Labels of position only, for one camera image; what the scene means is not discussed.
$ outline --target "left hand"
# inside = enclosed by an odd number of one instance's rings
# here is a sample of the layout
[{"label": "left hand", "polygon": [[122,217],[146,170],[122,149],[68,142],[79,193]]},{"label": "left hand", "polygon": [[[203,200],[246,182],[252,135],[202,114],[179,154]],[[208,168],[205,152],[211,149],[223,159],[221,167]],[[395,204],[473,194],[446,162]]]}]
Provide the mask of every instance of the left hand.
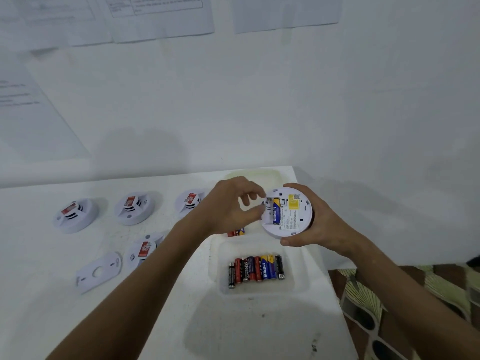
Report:
[{"label": "left hand", "polygon": [[185,218],[195,219],[208,236],[239,230],[260,220],[265,211],[264,204],[243,211],[239,198],[249,206],[250,199],[255,200],[258,196],[265,198],[267,195],[262,187],[244,176],[221,180]]}]

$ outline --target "white wall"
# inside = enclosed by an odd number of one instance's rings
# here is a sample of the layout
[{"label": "white wall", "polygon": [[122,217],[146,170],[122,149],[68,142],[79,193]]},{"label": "white wall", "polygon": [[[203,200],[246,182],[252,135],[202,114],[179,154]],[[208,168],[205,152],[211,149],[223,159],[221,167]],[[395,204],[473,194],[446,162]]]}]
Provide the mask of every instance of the white wall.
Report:
[{"label": "white wall", "polygon": [[212,4],[212,35],[23,55],[92,158],[0,142],[1,186],[294,165],[396,260],[480,254],[478,0],[344,0],[339,24],[240,35]]}]

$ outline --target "red sticker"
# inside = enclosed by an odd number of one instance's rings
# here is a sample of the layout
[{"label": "red sticker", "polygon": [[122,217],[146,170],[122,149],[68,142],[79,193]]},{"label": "red sticker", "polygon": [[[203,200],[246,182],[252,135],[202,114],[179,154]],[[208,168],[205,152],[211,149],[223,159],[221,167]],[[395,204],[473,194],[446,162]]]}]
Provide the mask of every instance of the red sticker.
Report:
[{"label": "red sticker", "polygon": [[64,215],[66,215],[67,213],[69,213],[70,211],[74,210],[75,208],[77,207],[77,204],[74,202],[72,203],[71,205],[69,205],[67,208],[65,208],[62,213]]},{"label": "red sticker", "polygon": [[152,245],[148,241],[144,241],[143,244],[141,245],[140,252],[138,253],[139,257],[145,257],[148,255],[148,252]]},{"label": "red sticker", "polygon": [[185,202],[187,203],[187,205],[191,205],[196,196],[197,196],[196,193],[190,193],[190,194],[188,195],[187,199],[185,200]]},{"label": "red sticker", "polygon": [[134,204],[135,196],[127,198],[127,201],[123,205],[124,207],[131,207]]}]

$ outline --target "yellow sticker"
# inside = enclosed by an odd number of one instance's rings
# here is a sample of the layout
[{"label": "yellow sticker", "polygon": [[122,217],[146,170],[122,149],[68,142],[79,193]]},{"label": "yellow sticker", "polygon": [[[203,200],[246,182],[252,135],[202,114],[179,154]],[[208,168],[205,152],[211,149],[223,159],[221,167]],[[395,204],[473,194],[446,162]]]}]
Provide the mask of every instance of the yellow sticker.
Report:
[{"label": "yellow sticker", "polygon": [[288,209],[289,210],[300,210],[300,194],[289,194],[288,195]]}]

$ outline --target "forearm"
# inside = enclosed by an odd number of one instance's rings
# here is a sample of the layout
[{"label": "forearm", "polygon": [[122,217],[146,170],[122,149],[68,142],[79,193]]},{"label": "forearm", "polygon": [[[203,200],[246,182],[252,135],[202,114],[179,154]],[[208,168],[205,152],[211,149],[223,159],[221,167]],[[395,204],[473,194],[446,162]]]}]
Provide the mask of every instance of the forearm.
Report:
[{"label": "forearm", "polygon": [[161,246],[89,314],[48,357],[136,359],[183,267],[207,236],[196,217],[177,223]]},{"label": "forearm", "polygon": [[357,239],[352,261],[422,359],[480,359],[480,334],[470,324],[367,238]]}]

